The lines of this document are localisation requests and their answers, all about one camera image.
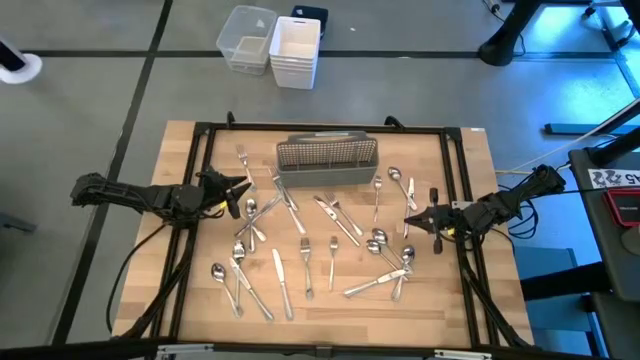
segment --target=white object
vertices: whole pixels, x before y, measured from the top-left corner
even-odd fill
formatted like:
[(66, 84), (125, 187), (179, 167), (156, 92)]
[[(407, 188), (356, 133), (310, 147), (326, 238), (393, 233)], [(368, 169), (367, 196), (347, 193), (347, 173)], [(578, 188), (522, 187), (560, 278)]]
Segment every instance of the white object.
[(255, 6), (236, 6), (224, 24), (216, 46), (231, 70), (262, 75), (269, 61), (275, 12)]
[(42, 70), (42, 59), (33, 54), (24, 54), (26, 64), (22, 69), (18, 71), (9, 71), (0, 67), (0, 81), (16, 85), (24, 84), (33, 80)]
[(278, 86), (313, 89), (319, 49), (320, 20), (278, 17), (269, 48)]

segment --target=gray floor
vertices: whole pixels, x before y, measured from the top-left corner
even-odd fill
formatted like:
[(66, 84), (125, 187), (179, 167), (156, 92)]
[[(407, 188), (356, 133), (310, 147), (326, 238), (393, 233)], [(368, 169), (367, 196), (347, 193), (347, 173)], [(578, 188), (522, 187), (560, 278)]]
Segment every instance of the gray floor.
[[(146, 50), (162, 3), (0, 0), (0, 35), (22, 49)], [(175, 0), (160, 48), (216, 50), (237, 4), (281, 15), (294, 4), (328, 8), (324, 50), (474, 51), (500, 26), (480, 0)], [(503, 5), (503, 14), (509, 9)], [(601, 19), (583, 21), (583, 11), (541, 9), (523, 33), (527, 51), (607, 52)], [(640, 49), (637, 41), (624, 54), (640, 75), (640, 50), (633, 49)], [(143, 63), (44, 60), (36, 81), (0, 84), (0, 211), (39, 225), (31, 236), (0, 231), (0, 347), (49, 340), (91, 212), (71, 208), (69, 191), (77, 176), (107, 168)], [(543, 136), (544, 123), (598, 123), (632, 99), (608, 59), (519, 59), (494, 68), (476, 59), (321, 58), (308, 92), (278, 88), (269, 71), (233, 73), (223, 59), (156, 59), (120, 180), (149, 183), (167, 120), (223, 121), (228, 110), (238, 121), (379, 124), (393, 114), (407, 125), (485, 127), (496, 168), (509, 169), (569, 140)], [(558, 154), (547, 163), (565, 161)], [(574, 187), (570, 172), (563, 175)], [(520, 244), (572, 247), (580, 263), (599, 259), (578, 196), (537, 204), (538, 235)], [(567, 224), (560, 215), (568, 212), (581, 215)], [(109, 211), (70, 341), (108, 337), (103, 309), (138, 221), (126, 209)]]

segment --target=black floor stripe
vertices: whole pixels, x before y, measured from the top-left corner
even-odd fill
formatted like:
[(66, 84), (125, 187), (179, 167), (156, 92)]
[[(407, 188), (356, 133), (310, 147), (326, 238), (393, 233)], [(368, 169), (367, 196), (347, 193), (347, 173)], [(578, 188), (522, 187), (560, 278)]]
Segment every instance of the black floor stripe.
[[(218, 50), (24, 50), (42, 57), (61, 58), (221, 58)], [(321, 58), (475, 59), (475, 51), (321, 50)], [(528, 52), (518, 59), (614, 59), (613, 52)]]
[(148, 50), (20, 50), (25, 54), (41, 57), (61, 58), (144, 58), (151, 53)]
[[(165, 0), (156, 30), (151, 40), (151, 44), (149, 45), (148, 53), (151, 55), (158, 50), (172, 5), (173, 0)], [(131, 133), (133, 132), (133, 127), (138, 117), (140, 104), (142, 103), (142, 98), (144, 96), (147, 83), (149, 82), (149, 76), (151, 75), (151, 70), (153, 68), (153, 61), (153, 55), (147, 56), (142, 66), (140, 77), (138, 78), (138, 83), (133, 94), (133, 99), (131, 100), (131, 105), (127, 112), (127, 118), (122, 126), (122, 133), (116, 144), (116, 150), (113, 159), (111, 160), (111, 164), (109, 165), (109, 170), (107, 171), (107, 179), (109, 180), (117, 180), (118, 175), (120, 175), (124, 155), (127, 151), (127, 147), (129, 146), (129, 140), (131, 139)], [(61, 345), (67, 342), (69, 332), (73, 325), (73, 319), (78, 309), (78, 304), (80, 303), (82, 292), (84, 290), (87, 277), (89, 276), (89, 271), (91, 270), (91, 262), (93, 261), (93, 257), (98, 247), (100, 233), (102, 232), (102, 228), (107, 217), (107, 210), (108, 206), (103, 205), (97, 207), (92, 214), (93, 216), (89, 220), (89, 228), (83, 241), (84, 247), (80, 256), (80, 261), (76, 268), (71, 288), (67, 294), (67, 298), (60, 315), (60, 320), (58, 321), (58, 325), (53, 335), (53, 345)]]

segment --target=table leg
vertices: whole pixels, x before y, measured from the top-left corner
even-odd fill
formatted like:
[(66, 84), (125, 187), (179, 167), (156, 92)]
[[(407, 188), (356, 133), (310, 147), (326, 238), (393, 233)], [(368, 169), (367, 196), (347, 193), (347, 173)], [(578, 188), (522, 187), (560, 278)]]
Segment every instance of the table leg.
[(480, 46), (480, 50), (478, 50), (480, 59), (489, 65), (509, 65), (513, 60), (513, 47), (516, 45), (518, 36), (541, 3), (542, 0), (516, 1), (513, 10), (504, 20), (504, 24), (487, 42)]
[(520, 285), (526, 301), (611, 290), (611, 283), (602, 262), (524, 279), (520, 281)]

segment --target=plastic container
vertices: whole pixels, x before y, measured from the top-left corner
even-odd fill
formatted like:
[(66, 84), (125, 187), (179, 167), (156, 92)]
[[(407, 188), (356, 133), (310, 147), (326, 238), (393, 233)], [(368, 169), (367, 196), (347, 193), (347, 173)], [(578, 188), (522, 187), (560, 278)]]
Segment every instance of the plastic container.
[(312, 89), (319, 48), (319, 20), (280, 16), (269, 48), (278, 86)]
[(368, 184), (378, 168), (378, 141), (363, 131), (291, 135), (276, 154), (286, 187)]
[(264, 73), (276, 19), (276, 13), (268, 9), (245, 5), (233, 9), (216, 41), (231, 70)]

